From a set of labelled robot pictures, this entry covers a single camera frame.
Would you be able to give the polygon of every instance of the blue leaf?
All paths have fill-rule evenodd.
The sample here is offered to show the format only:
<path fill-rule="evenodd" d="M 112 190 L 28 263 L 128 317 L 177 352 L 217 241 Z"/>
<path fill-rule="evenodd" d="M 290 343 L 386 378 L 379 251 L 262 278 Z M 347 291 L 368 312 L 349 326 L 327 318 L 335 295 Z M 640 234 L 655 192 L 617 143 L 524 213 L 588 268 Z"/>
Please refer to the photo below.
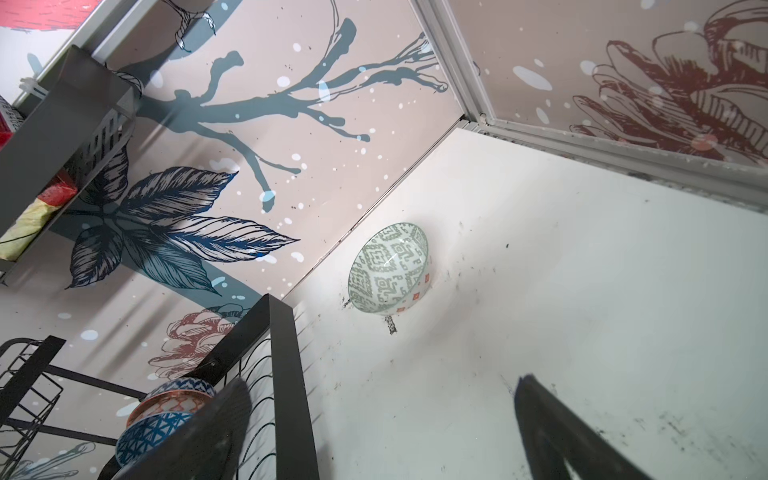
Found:
<path fill-rule="evenodd" d="M 81 200 L 91 205 L 106 205 L 120 200 L 128 188 L 128 152 L 123 147 L 112 157 L 96 178 L 80 195 Z"/>
<path fill-rule="evenodd" d="M 194 288 L 219 294 L 199 258 L 165 243 L 150 230 L 125 230 L 125 247 L 136 265 L 152 280 L 174 288 Z"/>
<path fill-rule="evenodd" d="M 198 214 L 213 206 L 234 176 L 172 167 L 138 181 L 128 191 L 120 211 L 149 222 Z"/>
<path fill-rule="evenodd" d="M 72 248 L 69 287 L 85 286 L 103 280 L 120 265 L 123 238 L 107 225 L 83 230 Z"/>
<path fill-rule="evenodd" d="M 184 218 L 162 230 L 160 235 L 209 262 L 253 260 L 298 241 L 251 220 L 232 217 Z"/>

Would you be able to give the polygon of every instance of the snack package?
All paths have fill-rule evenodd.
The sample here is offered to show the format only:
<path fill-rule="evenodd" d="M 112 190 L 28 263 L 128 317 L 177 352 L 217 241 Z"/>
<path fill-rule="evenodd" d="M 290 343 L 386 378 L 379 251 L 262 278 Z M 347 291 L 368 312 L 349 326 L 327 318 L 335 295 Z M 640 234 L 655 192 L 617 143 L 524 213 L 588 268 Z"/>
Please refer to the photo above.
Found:
<path fill-rule="evenodd" d="M 0 237 L 0 258 L 16 261 L 53 213 L 77 194 L 78 189 L 69 174 L 63 169 L 60 170 L 11 228 Z"/>
<path fill-rule="evenodd" d="M 22 115 L 3 97 L 0 97 L 0 148 L 8 143 L 8 140 L 21 127 L 22 123 L 24 123 Z"/>

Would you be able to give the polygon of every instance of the green patterned bowl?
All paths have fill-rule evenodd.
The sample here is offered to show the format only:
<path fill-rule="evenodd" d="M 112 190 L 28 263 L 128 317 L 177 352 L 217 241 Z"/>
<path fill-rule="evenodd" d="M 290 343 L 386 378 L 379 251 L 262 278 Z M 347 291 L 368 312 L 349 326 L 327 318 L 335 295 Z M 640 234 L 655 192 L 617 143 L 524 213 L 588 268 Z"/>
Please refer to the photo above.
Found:
<path fill-rule="evenodd" d="M 365 313 L 392 315 L 429 288 L 429 245 L 424 230 L 395 223 L 368 240 L 349 271 L 349 299 Z"/>

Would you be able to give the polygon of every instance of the pink flower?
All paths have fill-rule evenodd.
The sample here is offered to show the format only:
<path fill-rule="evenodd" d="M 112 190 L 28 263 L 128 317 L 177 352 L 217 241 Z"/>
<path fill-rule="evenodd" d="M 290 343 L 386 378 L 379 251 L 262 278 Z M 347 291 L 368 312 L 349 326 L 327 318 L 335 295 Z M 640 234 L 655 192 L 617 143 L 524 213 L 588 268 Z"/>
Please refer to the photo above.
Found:
<path fill-rule="evenodd" d="M 176 379 L 191 372 L 197 364 L 227 335 L 247 310 L 235 304 L 190 313 L 168 326 L 168 341 L 163 344 L 167 355 L 149 361 L 157 376 Z"/>
<path fill-rule="evenodd" d="M 768 166 L 768 0 L 722 8 L 699 28 L 661 35 L 648 58 L 623 41 L 592 78 L 600 101 L 571 131 L 752 166 Z"/>

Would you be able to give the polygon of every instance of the orange patterned bowl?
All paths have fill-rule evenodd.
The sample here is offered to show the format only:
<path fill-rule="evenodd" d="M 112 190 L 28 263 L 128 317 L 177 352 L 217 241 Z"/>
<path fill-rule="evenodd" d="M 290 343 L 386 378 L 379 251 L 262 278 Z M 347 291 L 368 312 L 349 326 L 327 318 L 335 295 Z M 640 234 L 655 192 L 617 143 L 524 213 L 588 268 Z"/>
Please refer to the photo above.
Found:
<path fill-rule="evenodd" d="M 210 401 L 210 396 L 194 390 L 171 390 L 144 400 L 131 415 L 125 427 L 128 428 L 139 420 L 169 412 L 195 413 Z"/>

